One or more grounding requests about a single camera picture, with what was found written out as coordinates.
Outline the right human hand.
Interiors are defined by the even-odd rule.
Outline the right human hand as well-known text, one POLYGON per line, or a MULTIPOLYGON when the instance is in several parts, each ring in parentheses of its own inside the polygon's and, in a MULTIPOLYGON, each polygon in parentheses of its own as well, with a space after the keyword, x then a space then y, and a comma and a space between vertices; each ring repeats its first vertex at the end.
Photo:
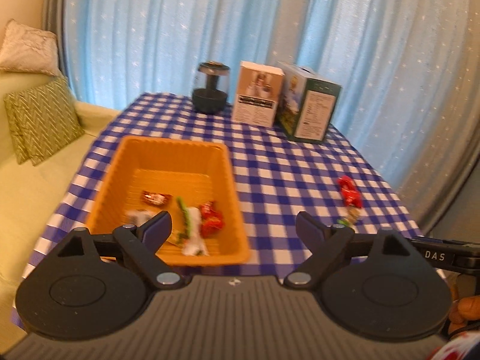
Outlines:
POLYGON ((448 333, 451 335, 455 331, 467 326, 470 321, 480 319, 480 297, 464 297, 455 300, 449 314, 450 326, 448 333))

